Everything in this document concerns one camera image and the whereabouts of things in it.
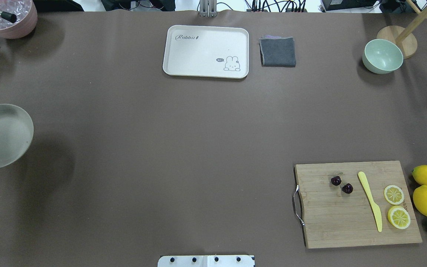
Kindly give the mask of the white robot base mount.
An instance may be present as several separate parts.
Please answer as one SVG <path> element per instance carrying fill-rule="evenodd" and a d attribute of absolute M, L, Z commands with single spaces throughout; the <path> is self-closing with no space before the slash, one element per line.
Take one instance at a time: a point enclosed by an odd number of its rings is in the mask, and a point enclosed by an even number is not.
<path fill-rule="evenodd" d="M 158 267 L 254 267 L 251 255 L 179 255 L 161 256 Z"/>

